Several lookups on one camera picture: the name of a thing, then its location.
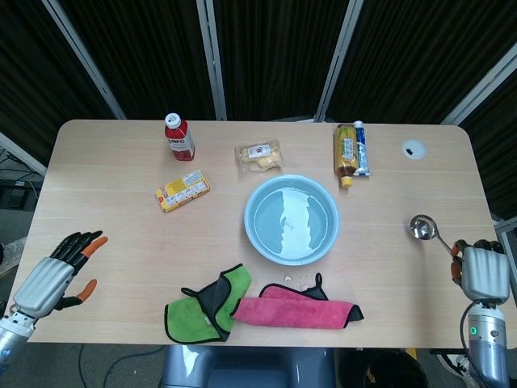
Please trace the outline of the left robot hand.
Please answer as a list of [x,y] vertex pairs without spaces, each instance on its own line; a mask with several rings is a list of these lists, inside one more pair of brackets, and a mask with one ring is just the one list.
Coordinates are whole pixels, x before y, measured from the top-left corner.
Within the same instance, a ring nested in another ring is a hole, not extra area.
[[75,232],[64,238],[31,271],[13,296],[18,312],[31,318],[43,318],[53,310],[63,310],[81,305],[94,292],[97,280],[90,280],[85,288],[74,296],[65,292],[74,277],[91,256],[106,242],[108,237],[101,230]]

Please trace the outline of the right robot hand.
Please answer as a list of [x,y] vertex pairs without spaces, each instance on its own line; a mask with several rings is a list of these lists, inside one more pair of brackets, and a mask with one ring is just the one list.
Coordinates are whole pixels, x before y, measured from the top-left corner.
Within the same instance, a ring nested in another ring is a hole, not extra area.
[[501,305],[509,299],[510,261],[500,242],[457,240],[451,256],[452,281],[469,300],[494,299]]

